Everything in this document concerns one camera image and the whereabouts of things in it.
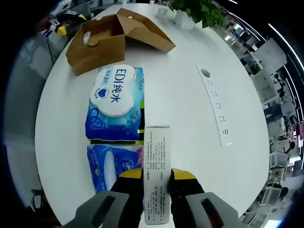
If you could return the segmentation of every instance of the potted plant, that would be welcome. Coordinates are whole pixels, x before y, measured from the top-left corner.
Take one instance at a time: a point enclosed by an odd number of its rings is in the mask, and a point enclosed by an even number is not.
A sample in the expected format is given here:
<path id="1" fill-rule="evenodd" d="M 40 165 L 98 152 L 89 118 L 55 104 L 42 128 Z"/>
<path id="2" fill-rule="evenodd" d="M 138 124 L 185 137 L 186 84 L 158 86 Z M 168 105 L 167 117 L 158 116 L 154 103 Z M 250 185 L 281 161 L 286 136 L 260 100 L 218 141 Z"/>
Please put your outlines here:
<path id="1" fill-rule="evenodd" d="M 224 23 L 222 11 L 211 0 L 171 0 L 170 9 L 177 11 L 175 23 L 181 28 L 192 29 L 200 21 L 203 28 L 222 27 Z"/>

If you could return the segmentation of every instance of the white round table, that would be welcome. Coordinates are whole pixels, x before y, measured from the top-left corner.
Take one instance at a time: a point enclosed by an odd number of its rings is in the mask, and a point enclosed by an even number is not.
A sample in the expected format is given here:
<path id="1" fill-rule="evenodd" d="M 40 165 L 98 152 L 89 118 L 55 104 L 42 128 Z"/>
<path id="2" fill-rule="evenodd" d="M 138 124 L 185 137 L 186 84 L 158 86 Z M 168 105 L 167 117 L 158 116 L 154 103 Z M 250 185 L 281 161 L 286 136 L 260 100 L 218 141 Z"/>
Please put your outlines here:
<path id="1" fill-rule="evenodd" d="M 258 94 L 241 62 L 220 36 L 200 24 L 181 30 L 175 13 L 158 18 L 157 5 L 128 4 L 159 26 L 176 47 L 168 54 L 148 45 L 129 44 L 126 63 L 143 67 L 145 122 L 171 126 L 172 167 L 193 173 L 203 189 L 212 191 L 241 215 L 256 198 L 268 175 L 269 143 Z M 112 6 L 97 18 L 115 14 Z M 46 197 L 61 224 L 95 194 L 86 156 L 85 121 L 97 69 L 75 76 L 65 56 L 56 61 L 43 89 L 35 148 Z M 230 125 L 232 145 L 221 147 L 207 91 L 195 64 L 213 76 Z M 140 227 L 144 227 L 142 217 Z M 162 227 L 174 227 L 171 219 Z"/>

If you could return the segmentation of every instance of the blue tissue pack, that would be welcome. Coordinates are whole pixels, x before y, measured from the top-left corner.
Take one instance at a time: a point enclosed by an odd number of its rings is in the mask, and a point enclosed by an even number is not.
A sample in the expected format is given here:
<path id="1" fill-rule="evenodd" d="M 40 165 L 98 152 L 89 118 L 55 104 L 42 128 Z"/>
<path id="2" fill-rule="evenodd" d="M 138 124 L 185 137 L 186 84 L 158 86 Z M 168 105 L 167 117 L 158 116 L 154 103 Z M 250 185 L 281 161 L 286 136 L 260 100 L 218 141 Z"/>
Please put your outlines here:
<path id="1" fill-rule="evenodd" d="M 99 144 L 87 147 L 87 157 L 96 193 L 110 190 L 116 178 L 126 170 L 142 167 L 143 146 L 124 146 L 124 148 L 128 147 L 133 151 Z"/>
<path id="2" fill-rule="evenodd" d="M 90 94 L 85 122 L 88 139 L 137 141 L 144 100 L 143 69 L 102 67 Z"/>

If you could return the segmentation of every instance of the black cable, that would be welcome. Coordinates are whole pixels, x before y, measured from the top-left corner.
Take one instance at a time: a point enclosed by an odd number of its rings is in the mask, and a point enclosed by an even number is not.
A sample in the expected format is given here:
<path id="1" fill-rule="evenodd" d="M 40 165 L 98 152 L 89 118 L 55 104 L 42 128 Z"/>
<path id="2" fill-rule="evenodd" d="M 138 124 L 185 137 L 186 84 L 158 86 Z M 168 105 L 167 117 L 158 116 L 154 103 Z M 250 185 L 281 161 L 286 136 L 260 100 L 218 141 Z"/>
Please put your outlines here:
<path id="1" fill-rule="evenodd" d="M 51 56 L 51 60 L 52 60 L 52 64 L 54 65 L 54 60 L 53 60 L 53 56 L 52 56 L 52 52 L 51 52 L 51 48 L 49 46 L 49 42 L 47 42 L 47 46 L 48 46 L 48 51 L 49 51 L 49 54 Z"/>

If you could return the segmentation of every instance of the power strip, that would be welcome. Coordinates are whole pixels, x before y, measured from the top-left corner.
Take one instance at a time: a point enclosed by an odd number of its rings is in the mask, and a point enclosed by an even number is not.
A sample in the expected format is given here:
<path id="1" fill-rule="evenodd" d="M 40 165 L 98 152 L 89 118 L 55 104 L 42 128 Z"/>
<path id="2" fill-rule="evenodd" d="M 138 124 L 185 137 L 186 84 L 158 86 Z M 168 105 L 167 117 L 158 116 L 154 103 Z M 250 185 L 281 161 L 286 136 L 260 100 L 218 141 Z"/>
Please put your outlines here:
<path id="1" fill-rule="evenodd" d="M 220 93 L 218 92 L 216 85 L 212 79 L 211 74 L 201 67 L 199 64 L 196 64 L 196 67 L 199 71 L 199 75 L 203 80 L 205 88 L 207 90 L 209 100 L 212 105 L 213 113 L 215 120 L 217 122 L 219 141 L 222 147 L 232 144 L 231 132 L 229 130 L 228 121 L 225 115 L 223 103 L 220 98 Z"/>

